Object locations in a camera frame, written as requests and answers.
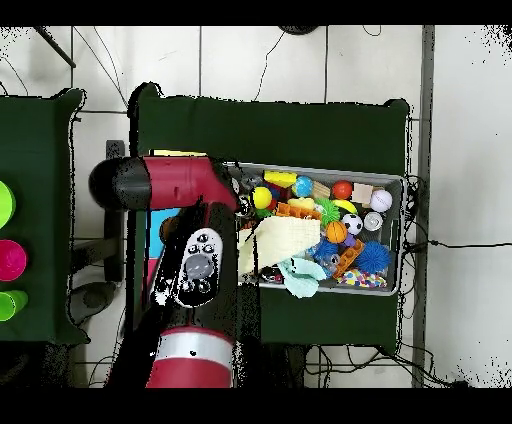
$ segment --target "orange ball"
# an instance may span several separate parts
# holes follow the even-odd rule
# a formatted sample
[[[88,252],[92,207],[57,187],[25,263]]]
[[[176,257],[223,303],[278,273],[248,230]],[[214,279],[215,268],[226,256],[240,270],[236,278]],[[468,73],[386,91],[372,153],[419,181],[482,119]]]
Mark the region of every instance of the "orange ball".
[[[347,227],[339,221],[327,224],[325,236],[331,243],[342,243],[347,238]]]

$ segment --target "plastic bin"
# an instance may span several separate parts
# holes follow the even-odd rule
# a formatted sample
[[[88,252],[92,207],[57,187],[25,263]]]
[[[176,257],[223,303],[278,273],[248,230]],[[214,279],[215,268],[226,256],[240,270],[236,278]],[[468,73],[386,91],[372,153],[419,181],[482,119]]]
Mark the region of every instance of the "plastic bin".
[[[403,238],[404,238],[404,222],[405,222],[405,206],[407,201],[407,184],[403,177],[397,175],[384,174],[368,174],[362,172],[337,171],[327,169],[312,168],[294,168],[276,165],[260,165],[252,163],[228,164],[230,174],[235,178],[241,178],[245,175],[262,176],[264,170],[275,170],[283,172],[295,172],[297,175],[306,175],[328,187],[339,180],[347,180],[350,182],[371,184],[373,186],[384,187],[393,197],[393,204],[386,212],[386,219],[382,227],[370,232],[363,228],[357,238],[362,242],[375,240],[389,248],[391,254],[391,263],[385,272],[387,286],[384,288],[365,288],[349,285],[341,285],[335,279],[330,278],[320,281],[320,292],[331,293],[352,293],[373,296],[390,296],[394,294],[401,281],[402,256],[403,256]],[[268,287],[276,290],[283,290],[286,287],[283,284],[275,284],[259,280],[260,287]]]

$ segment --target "orange toy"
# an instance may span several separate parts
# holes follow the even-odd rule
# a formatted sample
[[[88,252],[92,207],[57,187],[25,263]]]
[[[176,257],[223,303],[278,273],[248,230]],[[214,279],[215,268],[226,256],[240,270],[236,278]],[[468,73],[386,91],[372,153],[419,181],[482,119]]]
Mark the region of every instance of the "orange toy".
[[[354,259],[359,256],[359,254],[364,249],[364,243],[361,240],[356,239],[356,244],[354,247],[349,247],[347,250],[343,252],[340,257],[340,263],[336,266],[336,272],[332,275],[333,278],[338,278],[343,275],[343,273],[347,270],[347,268],[354,262]]]
[[[339,221],[329,222],[325,236],[331,243],[342,243],[347,238],[347,227]]]
[[[322,220],[322,214],[320,212],[290,206],[281,202],[277,204],[276,216],[293,216],[294,218],[309,218],[317,219],[318,221]]]

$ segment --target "green cup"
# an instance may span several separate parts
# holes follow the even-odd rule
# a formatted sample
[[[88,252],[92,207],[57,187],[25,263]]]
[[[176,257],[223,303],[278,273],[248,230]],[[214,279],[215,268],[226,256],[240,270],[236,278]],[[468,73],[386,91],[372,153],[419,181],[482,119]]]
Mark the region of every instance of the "green cup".
[[[0,321],[8,321],[28,302],[28,295],[21,290],[0,292]]]
[[[5,183],[0,181],[0,228],[12,218],[16,210],[16,199]]]

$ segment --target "green table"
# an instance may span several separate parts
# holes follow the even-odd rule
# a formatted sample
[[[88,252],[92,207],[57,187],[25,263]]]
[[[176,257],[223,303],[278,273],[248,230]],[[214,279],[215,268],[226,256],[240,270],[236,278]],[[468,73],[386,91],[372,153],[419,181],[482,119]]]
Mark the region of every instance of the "green table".
[[[131,141],[151,149],[205,152],[239,162],[405,174],[404,100],[383,106],[286,104],[160,97],[155,85],[134,93]],[[139,301],[145,213],[137,215],[135,302]],[[297,299],[261,289],[264,343],[380,345],[395,351],[397,295],[317,293]]]
[[[16,212],[1,239],[28,252],[25,272],[0,290],[25,290],[29,303],[0,323],[0,341],[78,344],[87,335],[67,314],[70,271],[71,117],[81,90],[64,90],[51,99],[0,96],[0,180],[16,196]]]

